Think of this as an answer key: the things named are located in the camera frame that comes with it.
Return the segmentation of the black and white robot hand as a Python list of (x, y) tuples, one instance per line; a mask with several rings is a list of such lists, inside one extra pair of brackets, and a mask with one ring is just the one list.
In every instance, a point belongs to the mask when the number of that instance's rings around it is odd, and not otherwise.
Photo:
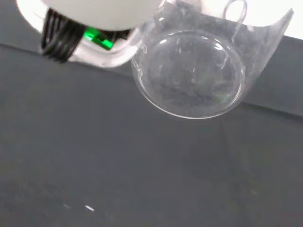
[(42, 56), (116, 68), (139, 49), (145, 23), (161, 0), (19, 0), (24, 19), (41, 35)]

